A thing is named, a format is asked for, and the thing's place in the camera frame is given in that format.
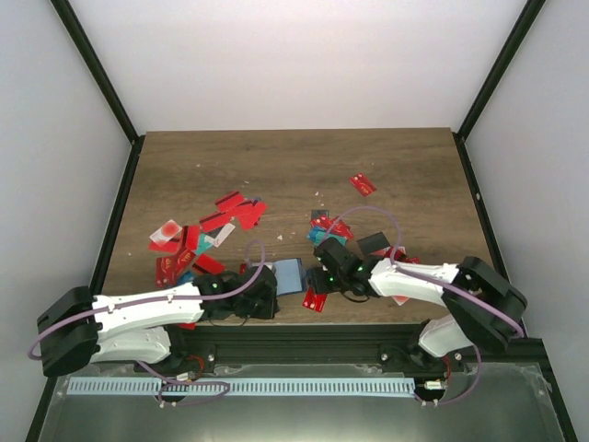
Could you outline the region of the navy blue card holder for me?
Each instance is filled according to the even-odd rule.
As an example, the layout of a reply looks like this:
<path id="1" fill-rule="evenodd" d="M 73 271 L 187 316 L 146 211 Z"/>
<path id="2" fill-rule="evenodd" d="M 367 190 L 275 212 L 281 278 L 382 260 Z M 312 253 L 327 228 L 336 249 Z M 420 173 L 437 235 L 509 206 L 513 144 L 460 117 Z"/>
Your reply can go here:
<path id="1" fill-rule="evenodd" d="M 273 269 L 278 297 L 306 291 L 305 272 L 300 258 L 276 261 L 273 263 Z"/>

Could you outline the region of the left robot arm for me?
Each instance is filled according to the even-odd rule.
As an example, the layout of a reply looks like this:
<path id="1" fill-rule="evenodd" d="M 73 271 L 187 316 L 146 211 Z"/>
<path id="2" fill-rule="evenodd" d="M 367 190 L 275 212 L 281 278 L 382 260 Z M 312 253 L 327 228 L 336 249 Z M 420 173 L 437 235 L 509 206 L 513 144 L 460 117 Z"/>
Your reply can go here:
<path id="1" fill-rule="evenodd" d="M 278 310 L 277 288 L 275 271 L 267 265 L 120 297 L 75 287 L 38 317 L 38 341 L 29 357 L 40 361 L 47 378 L 113 361 L 159 364 L 176 372 L 187 364 L 189 351 L 170 327 L 230 316 L 269 320 Z"/>

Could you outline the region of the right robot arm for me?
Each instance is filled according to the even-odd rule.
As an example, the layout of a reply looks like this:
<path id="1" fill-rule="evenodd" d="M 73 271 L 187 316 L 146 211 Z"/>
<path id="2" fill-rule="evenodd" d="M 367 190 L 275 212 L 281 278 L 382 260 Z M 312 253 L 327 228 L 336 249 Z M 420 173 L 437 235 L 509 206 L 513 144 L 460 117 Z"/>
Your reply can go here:
<path id="1" fill-rule="evenodd" d="M 439 265 L 401 262 L 392 253 L 360 258 L 335 238 L 322 241 L 314 255 L 318 266 L 307 275 L 317 295 L 405 297 L 446 308 L 441 319 L 426 320 L 408 345 L 410 362 L 421 371 L 466 347 L 502 353 L 525 335 L 525 296 L 477 257 Z"/>

